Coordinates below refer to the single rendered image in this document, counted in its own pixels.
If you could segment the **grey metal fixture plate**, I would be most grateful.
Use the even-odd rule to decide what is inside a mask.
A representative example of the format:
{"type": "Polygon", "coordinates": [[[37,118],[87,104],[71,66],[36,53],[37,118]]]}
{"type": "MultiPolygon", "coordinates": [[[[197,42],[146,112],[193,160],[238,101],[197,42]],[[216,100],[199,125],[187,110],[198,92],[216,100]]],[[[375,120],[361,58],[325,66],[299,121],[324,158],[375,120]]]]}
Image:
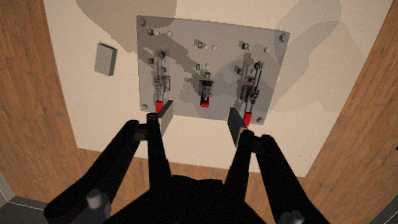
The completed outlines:
{"type": "MultiPolygon", "coordinates": [[[[259,97],[253,105],[250,124],[264,125],[270,102],[282,66],[290,33],[240,25],[154,17],[136,16],[140,110],[156,113],[156,93],[153,79],[156,76],[156,49],[165,53],[166,72],[170,77],[170,91],[163,94],[163,106],[174,100],[173,115],[228,121],[230,107],[234,107],[244,117],[246,103],[240,100],[243,85],[252,86],[249,78],[255,63],[265,61],[265,69],[259,83],[259,97]],[[144,18],[146,25],[141,27],[138,19],[144,18]],[[148,29],[153,35],[148,35],[148,29]],[[160,35],[155,35],[159,31],[160,35]],[[172,37],[168,36],[171,32],[172,37]],[[286,34],[288,39],[281,43],[279,38],[286,34]],[[202,48],[198,48],[202,42],[202,48]],[[252,46],[251,51],[242,49],[243,43],[252,46]],[[204,46],[208,46],[208,50],[204,46]],[[216,46],[217,50],[213,51],[216,46]],[[270,52],[265,53],[269,48],[270,52]],[[153,58],[153,64],[148,63],[153,58]],[[196,65],[200,70],[196,70],[196,65]],[[206,66],[210,65],[210,69],[206,66]],[[243,74],[237,74],[238,69],[243,74]],[[204,78],[211,73],[210,78],[204,78]],[[199,80],[214,82],[209,106],[201,107],[198,96],[199,80]],[[142,105],[148,106],[142,110],[142,105]],[[263,118],[263,123],[257,123],[263,118]]],[[[256,70],[255,70],[256,71],[256,70]]]]}

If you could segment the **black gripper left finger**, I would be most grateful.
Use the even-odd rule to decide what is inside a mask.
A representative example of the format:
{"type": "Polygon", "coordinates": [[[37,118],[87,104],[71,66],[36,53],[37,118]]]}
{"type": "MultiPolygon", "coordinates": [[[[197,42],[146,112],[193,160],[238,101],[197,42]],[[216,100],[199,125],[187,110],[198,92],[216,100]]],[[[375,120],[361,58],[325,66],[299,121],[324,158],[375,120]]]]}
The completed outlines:
{"type": "Polygon", "coordinates": [[[147,113],[147,126],[127,121],[85,175],[45,207],[47,222],[102,224],[107,220],[140,141],[147,141],[152,224],[180,224],[181,207],[162,140],[173,118],[173,105],[168,100],[158,113],[147,113]]]}

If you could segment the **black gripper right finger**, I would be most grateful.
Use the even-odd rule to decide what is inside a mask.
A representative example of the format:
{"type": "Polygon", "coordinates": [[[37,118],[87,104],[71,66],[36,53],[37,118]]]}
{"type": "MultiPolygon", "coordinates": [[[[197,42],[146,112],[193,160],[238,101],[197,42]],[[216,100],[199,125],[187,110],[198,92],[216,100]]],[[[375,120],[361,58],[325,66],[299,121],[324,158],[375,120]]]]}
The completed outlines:
{"type": "Polygon", "coordinates": [[[227,124],[237,150],[211,224],[242,224],[251,153],[256,154],[276,224],[330,224],[308,199],[271,135],[255,136],[234,107],[230,107],[227,124]]]}

